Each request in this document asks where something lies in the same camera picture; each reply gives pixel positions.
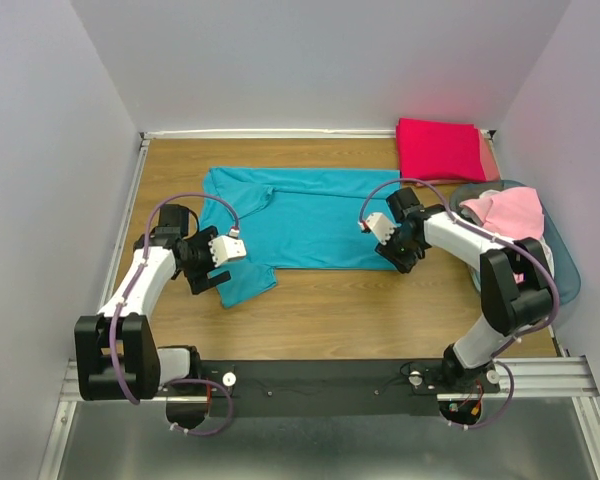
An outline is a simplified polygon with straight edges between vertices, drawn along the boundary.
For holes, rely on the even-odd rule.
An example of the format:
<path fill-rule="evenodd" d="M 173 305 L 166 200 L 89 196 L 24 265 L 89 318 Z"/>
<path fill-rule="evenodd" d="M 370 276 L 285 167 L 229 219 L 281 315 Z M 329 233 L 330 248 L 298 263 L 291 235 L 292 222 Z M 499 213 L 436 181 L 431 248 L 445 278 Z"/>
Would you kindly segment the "teal t shirt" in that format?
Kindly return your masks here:
<path fill-rule="evenodd" d="M 225 233 L 238 224 L 247 250 L 245 259 L 224 268 L 231 278 L 217 288 L 222 305 L 231 308 L 272 289 L 279 269 L 391 269 L 358 218 L 361 210 L 388 211 L 386 191 L 367 196 L 398 176 L 378 169 L 210 169 L 200 225 Z"/>

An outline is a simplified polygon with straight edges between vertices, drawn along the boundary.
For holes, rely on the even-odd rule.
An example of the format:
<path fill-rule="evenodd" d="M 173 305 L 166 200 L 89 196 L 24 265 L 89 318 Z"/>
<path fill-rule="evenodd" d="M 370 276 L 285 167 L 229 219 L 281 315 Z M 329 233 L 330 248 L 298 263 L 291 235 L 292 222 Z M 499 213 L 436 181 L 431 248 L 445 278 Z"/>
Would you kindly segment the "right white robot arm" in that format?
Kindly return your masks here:
<path fill-rule="evenodd" d="M 359 225 L 377 240 L 375 251 L 406 274 L 427 249 L 447 251 L 479 274 L 481 314 L 449 345 L 436 380 L 460 392 L 520 337 L 544 328 L 559 309 L 559 293 L 539 241 L 511 240 L 453 213 L 446 200 L 425 207 L 410 188 L 386 199 L 390 212 L 360 213 Z"/>

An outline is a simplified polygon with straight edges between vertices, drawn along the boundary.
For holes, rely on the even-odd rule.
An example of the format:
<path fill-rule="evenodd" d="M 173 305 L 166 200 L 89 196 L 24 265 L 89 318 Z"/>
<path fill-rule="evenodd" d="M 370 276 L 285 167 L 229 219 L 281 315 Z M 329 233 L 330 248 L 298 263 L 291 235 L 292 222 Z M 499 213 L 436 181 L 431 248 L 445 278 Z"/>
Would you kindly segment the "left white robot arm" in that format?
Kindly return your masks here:
<path fill-rule="evenodd" d="M 201 385 L 196 348 L 157 347 L 150 319 L 169 281 L 184 277 L 194 295 L 213 289 L 230 280 L 223 267 L 244 259 L 246 247 L 237 228 L 191 233 L 196 215 L 185 206 L 166 204 L 153 216 L 157 225 L 135 242 L 132 264 L 112 297 L 75 325 L 78 388 L 87 401 L 137 404 L 163 387 L 189 395 Z"/>

